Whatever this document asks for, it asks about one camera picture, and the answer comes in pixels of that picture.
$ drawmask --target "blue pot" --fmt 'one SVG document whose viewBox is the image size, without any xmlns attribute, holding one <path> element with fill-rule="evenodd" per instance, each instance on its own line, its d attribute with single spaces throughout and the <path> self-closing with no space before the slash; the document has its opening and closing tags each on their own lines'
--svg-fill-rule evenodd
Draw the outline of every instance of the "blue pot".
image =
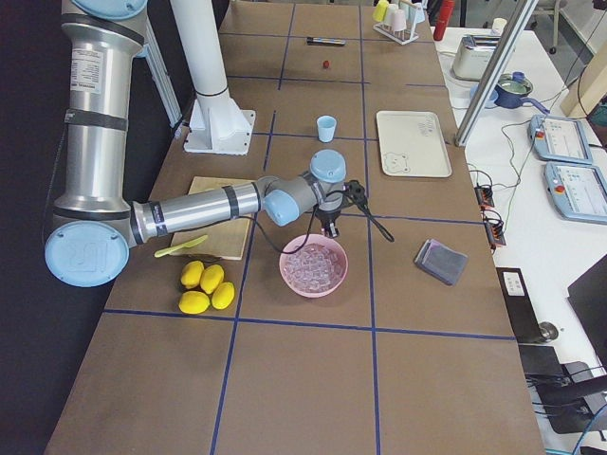
<svg viewBox="0 0 607 455">
<path fill-rule="evenodd" d="M 495 104 L 498 106 L 506 109 L 516 109 L 526 102 L 530 102 L 543 114 L 550 114 L 550 110 L 539 101 L 527 96 L 533 91 L 533 84 L 520 71 L 502 75 L 495 86 L 495 90 L 497 91 Z"/>
</svg>

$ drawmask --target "yellow spatula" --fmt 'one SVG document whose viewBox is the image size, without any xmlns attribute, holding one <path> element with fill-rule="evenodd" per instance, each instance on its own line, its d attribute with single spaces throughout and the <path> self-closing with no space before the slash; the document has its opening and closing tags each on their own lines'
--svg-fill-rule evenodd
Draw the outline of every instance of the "yellow spatula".
<svg viewBox="0 0 607 455">
<path fill-rule="evenodd" d="M 168 248 L 159 249 L 156 253 L 154 253 L 155 258 L 161 258 L 162 256 L 166 256 L 167 254 L 171 254 L 174 251 L 177 251 L 181 248 L 192 248 L 193 246 L 202 244 L 205 240 L 207 240 L 209 236 L 207 234 L 201 235 L 200 237 L 196 237 L 195 239 L 191 239 L 188 242 L 185 242 L 180 245 L 169 246 Z"/>
</svg>

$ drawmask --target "black marker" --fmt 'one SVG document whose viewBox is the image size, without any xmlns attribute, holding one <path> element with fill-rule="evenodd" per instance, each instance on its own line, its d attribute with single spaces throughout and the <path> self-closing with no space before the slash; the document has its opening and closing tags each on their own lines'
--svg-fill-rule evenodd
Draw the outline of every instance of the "black marker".
<svg viewBox="0 0 607 455">
<path fill-rule="evenodd" d="M 345 40 L 335 38 L 313 38 L 308 36 L 305 42 L 309 46 L 345 46 Z"/>
</svg>

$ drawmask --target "blue joint cap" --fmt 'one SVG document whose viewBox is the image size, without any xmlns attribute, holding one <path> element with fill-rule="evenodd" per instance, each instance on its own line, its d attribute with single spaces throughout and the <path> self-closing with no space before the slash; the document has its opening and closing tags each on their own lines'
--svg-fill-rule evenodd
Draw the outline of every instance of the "blue joint cap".
<svg viewBox="0 0 607 455">
<path fill-rule="evenodd" d="M 72 3 L 91 16 L 107 21 L 124 21 L 142 12 L 148 0 L 72 0 Z"/>
<path fill-rule="evenodd" d="M 340 183 L 345 180 L 345 159 L 335 150 L 320 150 L 312 156 L 310 171 L 323 182 Z"/>
<path fill-rule="evenodd" d="M 48 269 L 62 282 L 79 287 L 114 280 L 129 258 L 122 234 L 105 223 L 75 221 L 58 227 L 46 241 Z"/>
<path fill-rule="evenodd" d="M 300 208 L 293 196 L 282 190 L 274 190 L 264 199 L 267 215 L 278 226 L 286 226 L 297 220 Z"/>
</svg>

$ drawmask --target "wooden cutting board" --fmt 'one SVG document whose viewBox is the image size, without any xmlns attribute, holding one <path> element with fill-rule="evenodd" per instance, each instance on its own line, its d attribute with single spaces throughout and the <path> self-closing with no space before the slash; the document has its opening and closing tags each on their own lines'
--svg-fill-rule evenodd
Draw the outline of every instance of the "wooden cutting board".
<svg viewBox="0 0 607 455">
<path fill-rule="evenodd" d="M 250 180 L 238 178 L 194 177 L 188 194 L 216 190 L 227 185 L 240 185 L 248 182 L 250 182 Z M 248 220 L 242 218 L 188 232 L 176 232 L 171 241 L 171 246 L 183 244 L 184 242 L 200 237 L 203 234 L 208 234 L 209 238 L 200 245 L 192 248 L 179 249 L 178 251 L 171 253 L 171 255 L 194 256 L 197 254 L 204 254 L 240 261 L 245 250 L 247 233 Z"/>
</svg>

